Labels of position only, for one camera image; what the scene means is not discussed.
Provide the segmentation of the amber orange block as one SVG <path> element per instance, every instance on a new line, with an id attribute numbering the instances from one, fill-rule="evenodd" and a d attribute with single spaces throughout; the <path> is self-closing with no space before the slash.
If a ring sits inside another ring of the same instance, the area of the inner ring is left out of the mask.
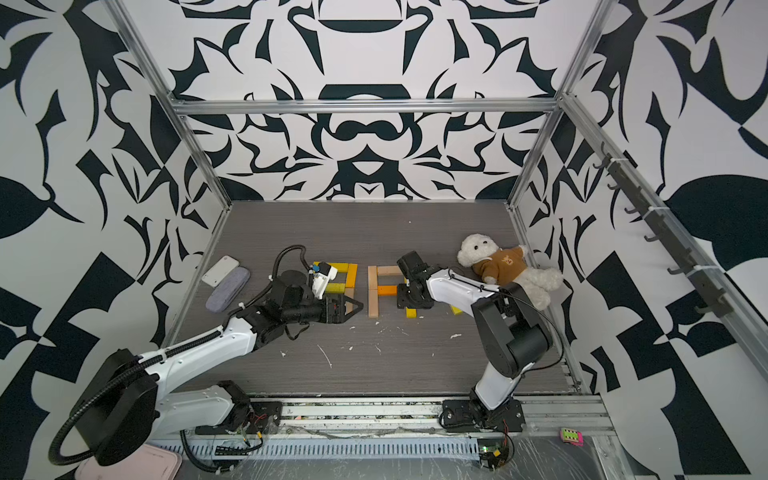
<path id="1" fill-rule="evenodd" d="M 356 286 L 357 272 L 358 272 L 358 265 L 354 263 L 349 263 L 347 272 L 346 272 L 346 279 L 345 279 L 346 288 L 353 289 Z"/>

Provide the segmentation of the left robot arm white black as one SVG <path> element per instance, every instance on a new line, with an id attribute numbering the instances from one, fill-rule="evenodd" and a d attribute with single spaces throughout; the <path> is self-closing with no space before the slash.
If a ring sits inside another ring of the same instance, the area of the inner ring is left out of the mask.
<path id="1" fill-rule="evenodd" d="M 56 466 L 89 458 L 110 466 L 130 457 L 148 440 L 197 426 L 235 430 L 248 423 L 250 397 L 234 382 L 219 381 L 193 392 L 179 387 L 232 359 L 249 355 L 286 336 L 293 324 L 343 324 L 362 302 L 328 291 L 337 275 L 332 265 L 302 264 L 281 272 L 275 262 L 269 282 L 252 299 L 229 312 L 223 323 L 200 335 L 134 355 L 120 349 L 102 364 L 69 418 L 54 435 L 48 460 Z"/>

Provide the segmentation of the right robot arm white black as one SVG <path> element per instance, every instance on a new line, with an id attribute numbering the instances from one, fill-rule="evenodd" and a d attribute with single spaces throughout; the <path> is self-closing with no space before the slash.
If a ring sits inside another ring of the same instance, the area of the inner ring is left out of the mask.
<path id="1" fill-rule="evenodd" d="M 520 285 L 472 280 L 428 265 L 415 251 L 398 259 L 397 266 L 405 278 L 397 286 L 400 308 L 425 310 L 445 303 L 474 319 L 488 365 L 473 393 L 486 411 L 509 400 L 521 376 L 554 345 L 545 318 Z"/>

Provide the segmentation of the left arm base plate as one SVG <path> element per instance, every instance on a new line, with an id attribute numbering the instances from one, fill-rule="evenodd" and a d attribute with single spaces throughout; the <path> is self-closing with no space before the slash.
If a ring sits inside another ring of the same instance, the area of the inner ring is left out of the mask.
<path id="1" fill-rule="evenodd" d="M 251 401 L 249 407 L 237 404 L 234 412 L 229 414 L 223 424 L 199 426 L 194 432 L 197 435 L 275 433 L 281 423 L 282 409 L 283 403 L 280 401 L 256 399 Z"/>

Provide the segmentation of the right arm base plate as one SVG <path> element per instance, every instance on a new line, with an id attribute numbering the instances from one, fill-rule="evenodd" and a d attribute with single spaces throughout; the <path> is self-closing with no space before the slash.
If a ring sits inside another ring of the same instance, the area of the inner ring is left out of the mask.
<path id="1" fill-rule="evenodd" d="M 524 430 L 526 419 L 521 403 L 508 398 L 499 407 L 487 409 L 478 399 L 444 400 L 438 416 L 441 428 L 452 433 L 494 431 L 519 433 Z"/>

